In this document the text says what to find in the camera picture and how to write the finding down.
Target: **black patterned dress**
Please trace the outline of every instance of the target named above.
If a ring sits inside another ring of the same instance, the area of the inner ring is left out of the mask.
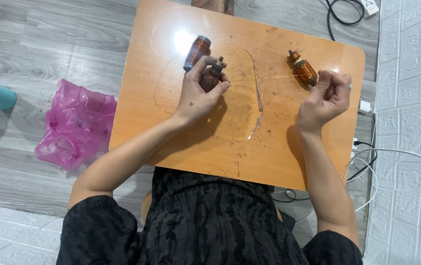
[[[318,233],[303,249],[278,220],[266,185],[155,171],[145,227],[109,196],[65,216],[58,265],[357,265],[348,238]]]

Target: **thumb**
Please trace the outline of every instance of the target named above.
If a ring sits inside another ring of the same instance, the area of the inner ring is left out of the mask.
[[[320,70],[318,72],[318,82],[315,87],[312,88],[312,91],[310,94],[314,94],[319,99],[323,99],[325,92],[330,87],[331,83],[331,74],[328,71],[322,71]]]
[[[225,93],[225,91],[228,90],[229,87],[230,87],[229,81],[221,82],[218,85],[216,85],[211,91],[209,91],[209,93],[207,94],[209,94],[215,99],[218,99],[220,96],[222,96],[223,93]]]

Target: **gray wood-grain floor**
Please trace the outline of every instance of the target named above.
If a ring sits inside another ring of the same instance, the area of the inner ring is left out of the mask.
[[[189,4],[191,0],[179,0]],[[37,160],[34,148],[44,134],[44,113],[50,108],[61,78],[107,94],[119,94],[129,38],[139,0],[0,0],[0,85],[18,96],[12,111],[0,110],[0,206],[63,216],[70,189],[80,172]],[[356,8],[338,2],[335,11],[347,21]],[[272,26],[329,38],[327,6],[323,0],[235,0],[235,15]],[[332,19],[337,41],[361,47],[366,53],[362,99],[374,102],[379,17],[355,27]],[[355,137],[371,139],[370,117],[358,115]],[[140,203],[151,187],[153,167],[144,166],[114,196],[119,204],[140,216]],[[367,177],[349,185],[357,206],[367,197]],[[299,197],[307,196],[298,192]],[[279,199],[284,194],[274,195]],[[277,204],[301,220],[312,210],[310,201]],[[365,211],[357,213],[364,250]],[[315,235],[315,215],[294,228],[303,246]]]

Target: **orange tabletop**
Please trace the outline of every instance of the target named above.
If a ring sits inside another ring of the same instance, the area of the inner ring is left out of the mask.
[[[328,154],[344,173],[365,65],[360,48],[166,0],[143,0],[137,8],[110,149],[171,116],[184,59],[198,35],[209,38],[212,55],[228,63],[224,72],[231,87],[207,117],[166,143],[147,164],[307,190],[293,126],[309,91],[286,59],[288,50],[298,50],[316,71],[352,76],[348,111],[322,131]],[[250,136],[260,116],[261,126]]]

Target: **copper winding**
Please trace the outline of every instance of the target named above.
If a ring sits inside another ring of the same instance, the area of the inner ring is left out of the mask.
[[[287,57],[288,63],[292,64],[296,76],[305,84],[305,85],[317,85],[318,75],[315,70],[306,60],[301,60],[301,56],[298,51],[289,50],[289,56]]]
[[[211,41],[208,38],[199,35],[197,39],[193,42],[193,45],[191,45],[191,48],[189,49],[189,53],[187,54],[186,60],[184,61],[183,69],[186,72],[189,72],[202,56],[210,56],[210,48]]]

